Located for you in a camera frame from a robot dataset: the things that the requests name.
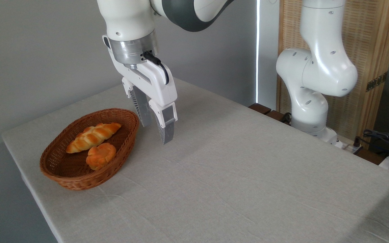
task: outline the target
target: bread roll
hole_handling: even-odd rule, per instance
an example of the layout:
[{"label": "bread roll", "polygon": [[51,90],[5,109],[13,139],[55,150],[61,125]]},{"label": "bread roll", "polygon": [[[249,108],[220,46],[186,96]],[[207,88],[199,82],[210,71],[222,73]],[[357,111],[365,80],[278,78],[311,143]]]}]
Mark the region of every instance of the bread roll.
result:
[{"label": "bread roll", "polygon": [[88,127],[80,134],[77,134],[76,138],[67,146],[65,151],[72,154],[88,150],[93,146],[101,144],[104,140],[109,139],[120,127],[121,124],[119,123],[99,123],[95,127]]},{"label": "bread roll", "polygon": [[94,146],[88,151],[86,163],[93,170],[103,168],[116,155],[116,148],[110,143],[102,143]]}]

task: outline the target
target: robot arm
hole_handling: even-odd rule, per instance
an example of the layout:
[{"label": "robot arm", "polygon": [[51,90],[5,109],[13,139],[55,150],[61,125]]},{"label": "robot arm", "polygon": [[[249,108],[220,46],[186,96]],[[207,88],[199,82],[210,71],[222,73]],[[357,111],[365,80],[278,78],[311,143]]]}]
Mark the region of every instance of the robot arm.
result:
[{"label": "robot arm", "polygon": [[342,97],[357,83],[357,69],[344,51],[341,26],[345,0],[303,0],[300,32],[310,50],[289,48],[278,57],[277,73],[292,102],[292,126],[340,146],[326,127],[322,94]]},{"label": "robot arm", "polygon": [[106,21],[103,42],[122,83],[133,100],[142,125],[156,116],[163,144],[171,141],[178,120],[177,99],[169,68],[155,57],[158,52],[153,15],[157,12],[187,31],[210,26],[233,0],[97,0]]}]

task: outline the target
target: wicker basket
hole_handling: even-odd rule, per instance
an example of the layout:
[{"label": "wicker basket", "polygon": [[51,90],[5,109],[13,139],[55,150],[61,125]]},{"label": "wicker basket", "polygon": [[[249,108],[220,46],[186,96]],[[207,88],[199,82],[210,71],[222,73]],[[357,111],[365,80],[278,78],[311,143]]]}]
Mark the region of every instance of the wicker basket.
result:
[{"label": "wicker basket", "polygon": [[[68,154],[67,145],[85,128],[98,123],[120,123],[121,128],[105,142],[115,146],[117,153],[112,161],[99,170],[86,164],[88,151]],[[139,119],[125,109],[105,109],[85,115],[64,129],[45,149],[40,159],[40,170],[45,176],[70,190],[85,190],[109,180],[119,171],[134,146]]]}]

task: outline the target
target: table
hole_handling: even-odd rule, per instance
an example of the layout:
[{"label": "table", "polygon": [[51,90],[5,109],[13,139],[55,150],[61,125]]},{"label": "table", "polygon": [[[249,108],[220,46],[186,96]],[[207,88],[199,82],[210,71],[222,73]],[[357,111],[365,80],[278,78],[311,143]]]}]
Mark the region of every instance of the table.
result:
[{"label": "table", "polygon": [[389,171],[263,114],[176,80],[179,120],[162,145],[139,128],[122,169],[70,191],[39,159],[73,120],[134,111],[122,85],[3,133],[60,243],[388,242]]}]

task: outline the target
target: electrical cable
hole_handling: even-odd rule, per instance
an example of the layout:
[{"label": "electrical cable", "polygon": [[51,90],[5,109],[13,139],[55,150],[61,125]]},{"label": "electrical cable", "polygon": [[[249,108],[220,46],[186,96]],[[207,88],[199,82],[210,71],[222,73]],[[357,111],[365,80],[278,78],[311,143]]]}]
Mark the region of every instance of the electrical cable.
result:
[{"label": "electrical cable", "polygon": [[358,142],[367,143],[368,145],[379,149],[381,152],[378,152],[378,154],[386,154],[386,153],[389,154],[389,148],[384,148],[378,144],[375,144],[376,142],[378,142],[380,140],[389,144],[389,133],[383,133],[383,132],[365,129],[363,132],[363,137],[372,137],[372,138],[375,138],[376,140],[374,140],[374,142],[368,142],[368,141],[363,140],[361,137],[355,137],[355,141],[358,140]]},{"label": "electrical cable", "polygon": [[163,66],[162,64],[162,61],[157,58],[157,57],[154,57],[153,54],[151,54],[151,51],[147,51],[147,52],[144,52],[142,55],[140,56],[143,56],[145,57],[147,60],[150,60],[151,62],[153,62],[154,64],[156,64],[157,66],[160,66],[162,69],[163,69],[163,72],[165,73],[165,77],[166,77],[166,83],[165,84],[168,84],[169,83],[169,74],[165,68],[165,66]]},{"label": "electrical cable", "polygon": [[290,112],[286,112],[286,113],[283,115],[283,117],[282,117],[282,119],[280,120],[280,122],[281,122],[281,123],[285,123],[285,122],[290,123],[291,119],[292,119],[292,114],[291,114]]}]

